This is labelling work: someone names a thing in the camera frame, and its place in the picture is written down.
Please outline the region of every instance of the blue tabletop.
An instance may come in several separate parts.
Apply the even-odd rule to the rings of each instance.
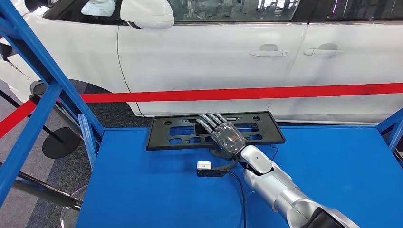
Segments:
[[[275,162],[313,200],[363,228],[400,227],[403,171],[374,127],[282,127]],[[234,177],[196,176],[207,149],[146,151],[147,129],[105,132],[77,221],[87,227],[242,227]],[[275,149],[259,146],[268,157]],[[242,167],[232,171],[241,177]],[[286,223],[246,184],[249,228]]]

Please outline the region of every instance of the blue metal frame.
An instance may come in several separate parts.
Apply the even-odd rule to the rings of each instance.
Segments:
[[[53,104],[61,92],[56,82],[49,85],[36,110],[27,122],[5,162],[0,168],[0,205],[3,204],[16,176],[28,157],[29,151],[35,143],[42,126],[45,124]]]
[[[1,206],[57,99],[77,124],[78,114],[83,114],[88,119],[86,131],[92,133],[89,137],[96,138],[99,143],[104,134],[104,127],[9,0],[0,0],[0,34],[48,86],[0,168]]]
[[[0,15],[2,15],[0,28],[5,29],[0,31],[2,36],[17,50],[45,84],[49,85],[52,80],[56,80],[61,85],[64,90],[60,96],[63,106],[72,112],[74,114],[72,116],[75,118],[77,118],[79,110],[102,137],[104,133],[102,124],[81,99],[73,85],[9,0],[1,0]]]
[[[383,132],[390,126],[394,125],[395,123],[399,122],[402,119],[403,119],[403,108],[394,113],[393,115],[389,116],[384,121],[380,122],[377,127],[380,132]]]
[[[86,146],[89,164],[91,170],[94,169],[95,159],[98,154],[96,150],[96,144],[94,140],[94,134],[92,128],[90,127],[87,118],[83,114],[78,114],[78,121],[80,122],[81,133],[83,134],[84,144]]]
[[[391,126],[393,126],[393,128],[386,140],[386,144],[388,144],[389,149],[394,152],[403,134],[403,108],[377,125],[379,132],[383,134],[388,133],[385,131]]]

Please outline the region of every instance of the rectangular slot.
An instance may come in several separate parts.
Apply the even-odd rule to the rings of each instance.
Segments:
[[[200,142],[201,142],[200,137],[190,138],[190,143],[200,143]]]
[[[256,123],[236,123],[235,127],[240,131],[240,132],[258,132],[259,127]]]
[[[194,126],[196,128],[196,136],[203,135],[203,134],[209,134],[200,123],[197,123]]]
[[[182,139],[170,139],[169,144],[171,144],[171,145],[182,144]]]
[[[184,119],[182,121],[185,123],[191,123],[191,124],[197,123],[196,119]]]
[[[211,138],[211,136],[207,136],[205,139],[206,143],[213,143],[214,140]]]
[[[262,140],[263,137],[262,137],[261,134],[251,134],[251,135],[249,136],[249,139],[250,139],[250,140]]]
[[[179,126],[179,127],[171,127],[169,129],[169,135],[171,136],[189,135],[189,134],[194,134],[193,126]]]

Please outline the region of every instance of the black cable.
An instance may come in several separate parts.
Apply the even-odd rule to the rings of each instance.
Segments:
[[[274,158],[276,157],[276,154],[278,152],[278,148],[274,147],[274,146],[272,146],[271,148],[276,149],[276,152],[274,153],[273,158],[271,159],[271,161],[274,162]]]
[[[243,228],[246,228],[246,207],[245,207],[245,193],[243,192],[242,183],[241,183],[241,181],[240,181],[239,177],[238,177],[238,176],[237,176],[235,173],[233,173],[233,172],[231,172],[231,171],[228,171],[228,173],[229,173],[229,174],[231,174],[233,177],[235,177],[235,178],[237,179],[237,181],[239,182],[239,184],[240,184],[240,190],[241,190],[241,192],[242,192],[242,215],[243,215]]]

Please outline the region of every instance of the red stripe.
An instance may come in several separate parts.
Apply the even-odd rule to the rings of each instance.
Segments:
[[[9,132],[15,125],[23,120],[28,114],[35,109],[35,104],[28,100],[16,110],[14,110],[9,116],[4,118],[0,122],[0,138]]]
[[[81,97],[87,103],[107,103],[149,101],[211,101],[399,93],[403,93],[403,83],[83,94]]]

